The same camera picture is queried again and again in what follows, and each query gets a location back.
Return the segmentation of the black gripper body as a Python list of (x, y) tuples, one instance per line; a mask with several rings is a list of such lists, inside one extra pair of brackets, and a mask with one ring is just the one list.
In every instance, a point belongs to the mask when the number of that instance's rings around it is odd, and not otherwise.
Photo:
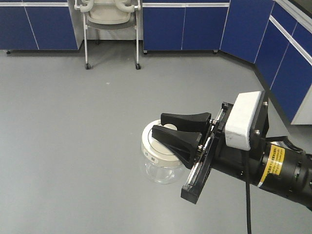
[(251, 149), (248, 151), (228, 147), (225, 142), (225, 125), (234, 105), (223, 102), (215, 119), (210, 121), (202, 144), (198, 146), (195, 159), (181, 197), (196, 204), (211, 169), (245, 181), (247, 185), (257, 182), (258, 169), (262, 163), (269, 128), (268, 96), (261, 91), (261, 97), (250, 129)]

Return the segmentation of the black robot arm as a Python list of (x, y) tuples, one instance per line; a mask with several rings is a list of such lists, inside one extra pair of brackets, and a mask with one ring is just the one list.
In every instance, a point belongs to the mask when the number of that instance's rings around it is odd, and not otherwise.
[(238, 94), (210, 113), (163, 113), (152, 137), (190, 169), (181, 197), (197, 203), (211, 169), (218, 170), (290, 201), (312, 206), (312, 156), (286, 136), (267, 137), (268, 96)]

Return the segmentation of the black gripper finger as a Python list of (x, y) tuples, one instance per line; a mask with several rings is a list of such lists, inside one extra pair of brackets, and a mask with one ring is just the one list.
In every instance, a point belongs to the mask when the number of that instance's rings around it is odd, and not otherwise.
[(202, 133), (183, 132), (154, 125), (152, 137), (169, 148), (187, 169), (192, 169)]
[(210, 123), (211, 113), (204, 112), (193, 115), (162, 113), (161, 125), (172, 124), (178, 131), (205, 133)]

